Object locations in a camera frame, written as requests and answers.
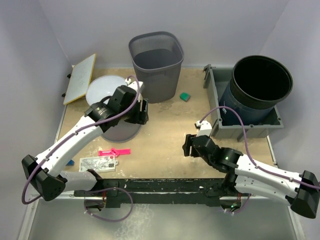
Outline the light grey round bin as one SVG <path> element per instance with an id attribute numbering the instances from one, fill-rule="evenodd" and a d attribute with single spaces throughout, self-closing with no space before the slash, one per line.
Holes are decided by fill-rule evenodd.
<path id="1" fill-rule="evenodd" d="M 126 85 L 125 78 L 118 75 L 104 75 L 93 80 L 89 85 L 85 99 L 90 106 L 99 102 L 102 98 L 112 96 L 116 88 Z M 101 137 L 112 143 L 124 143 L 134 138 L 142 126 L 119 121 L 118 125 L 111 127 Z"/>

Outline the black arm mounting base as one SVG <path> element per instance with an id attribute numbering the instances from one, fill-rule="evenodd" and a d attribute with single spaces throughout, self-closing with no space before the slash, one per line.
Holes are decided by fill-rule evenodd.
<path id="1" fill-rule="evenodd" d="M 89 191 L 76 190 L 76 197 L 101 197 L 98 190 L 111 188 L 106 193 L 106 207 L 119 208 L 129 204 L 130 198 L 120 190 L 129 192 L 135 204 L 200 204 L 208 207 L 219 207 L 220 198 L 236 198 L 239 194 L 234 187 L 224 184 L 222 178 L 105 178 L 99 179 Z"/>

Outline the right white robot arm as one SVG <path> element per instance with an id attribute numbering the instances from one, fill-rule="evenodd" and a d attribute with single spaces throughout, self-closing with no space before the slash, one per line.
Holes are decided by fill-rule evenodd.
<path id="1" fill-rule="evenodd" d="M 187 134 L 182 145 L 184 156 L 200 157 L 226 176 L 222 190 L 228 196 L 251 194 L 277 200 L 296 214 L 315 219 L 320 202 L 320 184 L 308 170 L 290 172 L 250 159 L 229 147 L 219 147 L 207 135 Z"/>

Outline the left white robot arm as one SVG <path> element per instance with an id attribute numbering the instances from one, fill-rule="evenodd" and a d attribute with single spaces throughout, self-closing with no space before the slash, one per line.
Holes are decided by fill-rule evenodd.
<path id="1" fill-rule="evenodd" d="M 148 100 L 141 96 L 142 89 L 141 81 L 117 87 L 107 103 L 92 104 L 77 124 L 54 145 L 36 157 L 25 156 L 21 163 L 27 184 L 32 185 L 45 201 L 67 191 L 87 191 L 91 196 L 101 194 L 102 179 L 94 170 L 65 172 L 64 168 L 87 144 L 119 122 L 146 124 Z"/>

